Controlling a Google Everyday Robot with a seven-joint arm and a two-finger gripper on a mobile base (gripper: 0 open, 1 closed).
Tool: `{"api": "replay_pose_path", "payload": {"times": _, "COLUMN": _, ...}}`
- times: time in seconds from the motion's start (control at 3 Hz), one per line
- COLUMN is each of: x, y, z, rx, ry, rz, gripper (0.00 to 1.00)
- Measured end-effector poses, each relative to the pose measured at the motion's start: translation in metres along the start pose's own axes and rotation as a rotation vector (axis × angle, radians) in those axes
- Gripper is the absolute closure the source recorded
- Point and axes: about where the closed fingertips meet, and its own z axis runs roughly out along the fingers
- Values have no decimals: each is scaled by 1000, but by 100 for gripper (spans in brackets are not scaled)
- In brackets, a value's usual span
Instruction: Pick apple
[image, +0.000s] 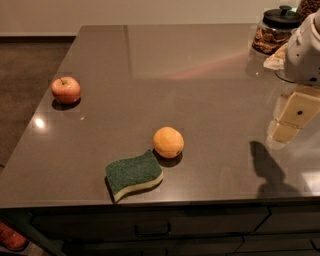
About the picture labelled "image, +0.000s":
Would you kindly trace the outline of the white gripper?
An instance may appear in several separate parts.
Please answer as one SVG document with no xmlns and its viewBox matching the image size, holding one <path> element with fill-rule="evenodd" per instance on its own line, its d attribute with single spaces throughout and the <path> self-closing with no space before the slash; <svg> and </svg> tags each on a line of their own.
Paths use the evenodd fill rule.
<svg viewBox="0 0 320 256">
<path fill-rule="evenodd" d="M 285 76 L 294 83 L 320 86 L 320 10 L 310 14 L 290 37 Z M 320 112 L 320 89 L 303 86 L 276 103 L 268 137 L 288 143 Z"/>
</svg>

